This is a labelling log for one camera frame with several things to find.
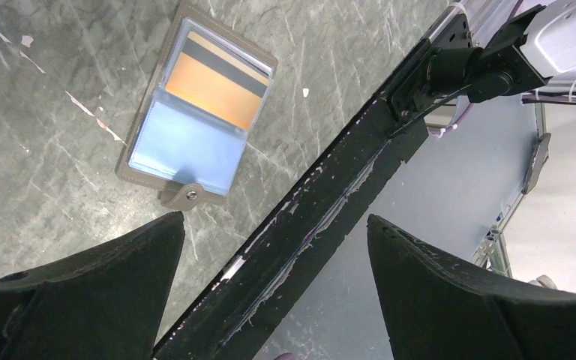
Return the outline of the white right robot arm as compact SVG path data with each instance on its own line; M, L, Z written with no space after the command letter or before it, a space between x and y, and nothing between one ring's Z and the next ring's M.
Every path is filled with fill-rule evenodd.
M480 104L518 95L576 68L576 1L537 4L507 19L484 47L468 31L466 16L454 16L394 71L385 92L394 117L390 137L459 96Z

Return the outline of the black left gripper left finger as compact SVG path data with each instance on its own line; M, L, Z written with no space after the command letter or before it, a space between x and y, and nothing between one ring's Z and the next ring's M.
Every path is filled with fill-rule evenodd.
M0 278L0 359L149 359L184 240L174 211Z

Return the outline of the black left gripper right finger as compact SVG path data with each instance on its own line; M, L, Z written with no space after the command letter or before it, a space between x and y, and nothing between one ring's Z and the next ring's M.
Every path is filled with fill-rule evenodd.
M576 293L494 274L375 214L367 246L396 359L576 359Z

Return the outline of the orange credit card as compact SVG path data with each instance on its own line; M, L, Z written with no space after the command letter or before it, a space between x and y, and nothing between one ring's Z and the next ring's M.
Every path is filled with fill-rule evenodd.
M166 92L248 131L271 85L268 76L198 31L190 31L164 83Z

